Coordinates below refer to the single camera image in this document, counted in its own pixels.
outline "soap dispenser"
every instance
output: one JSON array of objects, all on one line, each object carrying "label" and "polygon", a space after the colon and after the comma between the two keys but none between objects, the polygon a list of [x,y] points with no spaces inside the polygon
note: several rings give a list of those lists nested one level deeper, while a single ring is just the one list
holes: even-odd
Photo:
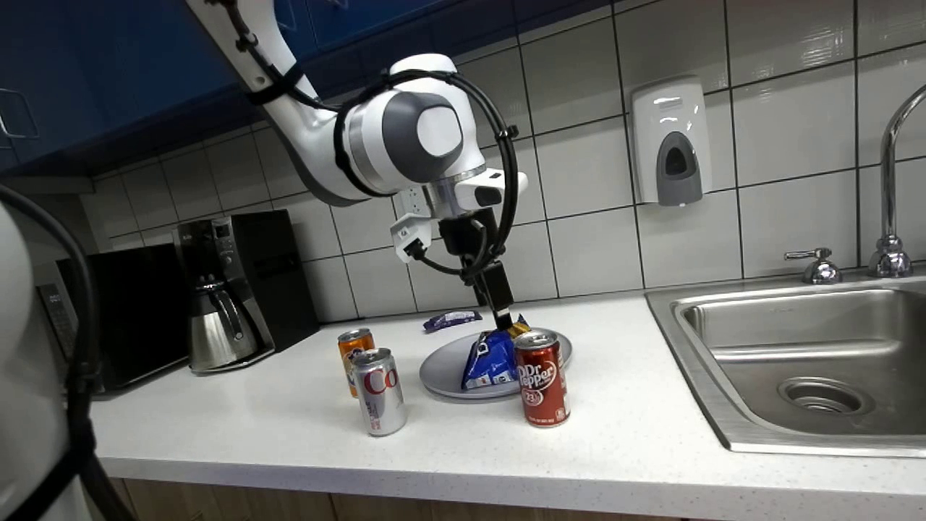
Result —
[{"label": "soap dispenser", "polygon": [[688,204],[711,190],[706,106],[693,78],[634,92],[634,158],[646,204]]}]

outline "stainless steel sink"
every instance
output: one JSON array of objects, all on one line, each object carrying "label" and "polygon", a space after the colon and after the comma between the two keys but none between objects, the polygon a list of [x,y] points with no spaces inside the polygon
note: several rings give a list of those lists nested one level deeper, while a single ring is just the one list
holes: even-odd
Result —
[{"label": "stainless steel sink", "polygon": [[926,277],[647,304],[722,445],[926,456]]}]

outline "kettle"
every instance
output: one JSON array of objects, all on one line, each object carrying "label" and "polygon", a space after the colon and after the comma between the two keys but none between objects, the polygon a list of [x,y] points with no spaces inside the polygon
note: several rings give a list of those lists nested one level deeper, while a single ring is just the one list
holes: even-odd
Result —
[{"label": "kettle", "polygon": [[220,372],[252,361],[264,345],[248,310],[230,291],[230,283],[203,281],[194,291],[191,371]]}]

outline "countertop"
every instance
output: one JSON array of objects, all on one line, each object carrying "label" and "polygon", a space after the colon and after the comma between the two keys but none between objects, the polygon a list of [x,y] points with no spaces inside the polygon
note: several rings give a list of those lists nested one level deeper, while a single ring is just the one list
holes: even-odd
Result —
[{"label": "countertop", "polygon": [[647,513],[686,517],[926,517],[926,461],[732,455],[676,371],[646,298],[517,306],[575,345],[573,417],[531,429],[520,403],[446,403],[423,358],[489,322],[423,336],[423,319],[363,322],[392,346],[407,424],[366,436],[335,336],[236,372],[178,366],[91,406],[112,478],[350,494]]}]

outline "white tiled wall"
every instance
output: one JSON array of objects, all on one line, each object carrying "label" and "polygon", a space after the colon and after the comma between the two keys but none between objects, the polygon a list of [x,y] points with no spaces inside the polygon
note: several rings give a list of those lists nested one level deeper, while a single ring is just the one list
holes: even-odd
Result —
[{"label": "white tiled wall", "polygon": [[[520,128],[531,187],[507,251],[520,300],[798,271],[780,255],[806,246],[860,267],[879,228],[879,132],[926,83],[926,5],[622,0],[456,64]],[[630,92],[679,74],[706,87],[717,190],[688,209],[636,204]],[[923,256],[926,109],[900,141],[897,219]],[[479,144],[498,161],[485,132]],[[473,300],[391,255],[391,200],[311,200],[265,125],[105,173],[83,209],[100,248],[175,239],[191,217],[287,209],[330,322]],[[449,259],[439,239],[430,255]]]}]

